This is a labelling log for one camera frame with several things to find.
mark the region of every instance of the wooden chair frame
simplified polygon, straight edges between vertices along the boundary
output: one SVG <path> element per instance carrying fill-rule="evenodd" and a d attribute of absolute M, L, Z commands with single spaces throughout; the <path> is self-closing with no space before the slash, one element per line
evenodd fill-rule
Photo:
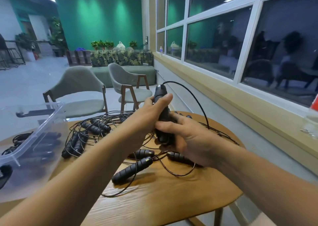
<path fill-rule="evenodd" d="M 103 93 L 103 98 L 104 98 L 105 112 L 108 113 L 107 102 L 106 102 L 106 86 L 105 85 L 102 86 L 102 93 Z M 53 102 L 56 102 L 56 99 L 54 98 L 51 90 L 47 90 L 46 92 L 44 92 L 43 97 L 44 97 L 44 101 L 46 103 L 50 102 L 48 97 L 50 97 Z"/>
<path fill-rule="evenodd" d="M 146 75 L 138 75 L 136 89 L 139 88 L 139 84 L 140 84 L 140 79 L 141 78 L 144 78 L 145 84 L 146 84 L 146 88 L 147 88 L 147 90 L 150 90 Z M 133 86 L 132 85 L 121 85 L 121 112 L 124 111 L 124 106 L 126 104 L 125 103 L 126 89 L 130 90 L 131 96 L 133 98 L 133 110 L 138 110 L 140 103 L 137 102 L 137 98 L 136 98 L 135 92 L 133 91 Z"/>

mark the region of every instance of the person's left hand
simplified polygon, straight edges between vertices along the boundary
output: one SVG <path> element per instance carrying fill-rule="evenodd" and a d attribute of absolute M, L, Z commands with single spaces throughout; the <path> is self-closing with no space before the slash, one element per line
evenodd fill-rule
<path fill-rule="evenodd" d="M 155 123 L 165 107 L 172 101 L 172 94 L 166 94 L 153 104 L 154 97 L 145 100 L 143 107 L 129 116 L 114 132 L 121 134 L 127 142 L 129 153 L 138 150 L 148 133 L 155 128 Z"/>

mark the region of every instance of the window sill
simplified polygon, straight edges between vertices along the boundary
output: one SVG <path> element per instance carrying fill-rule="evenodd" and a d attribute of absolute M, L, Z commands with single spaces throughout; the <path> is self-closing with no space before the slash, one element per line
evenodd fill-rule
<path fill-rule="evenodd" d="M 318 175 L 318 140 L 300 131 L 303 118 L 226 81 L 194 70 L 167 56 L 154 58 Z"/>

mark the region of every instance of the green sofa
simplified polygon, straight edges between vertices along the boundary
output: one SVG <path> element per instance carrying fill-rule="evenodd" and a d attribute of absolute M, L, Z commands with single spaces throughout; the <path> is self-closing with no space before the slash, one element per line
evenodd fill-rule
<path fill-rule="evenodd" d="M 121 65 L 127 72 L 146 75 L 149 85 L 156 84 L 152 51 L 94 50 L 91 51 L 91 61 L 91 71 L 106 87 L 113 87 L 108 69 L 108 65 L 111 63 Z M 140 85 L 145 85 L 143 79 L 141 79 Z"/>

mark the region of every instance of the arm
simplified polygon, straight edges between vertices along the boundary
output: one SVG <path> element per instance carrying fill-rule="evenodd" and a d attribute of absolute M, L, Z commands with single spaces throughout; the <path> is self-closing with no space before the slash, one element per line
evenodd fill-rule
<path fill-rule="evenodd" d="M 176 150 L 192 161 L 216 168 L 236 184 L 277 226 L 317 225 L 318 189 L 269 161 L 210 132 L 196 121 L 171 113 L 177 124 L 156 128 L 176 134 Z"/>
<path fill-rule="evenodd" d="M 171 94 L 155 105 L 147 99 L 117 129 L 4 215 L 0 225 L 80 225 L 117 168 L 128 154 L 141 147 L 171 100 Z"/>

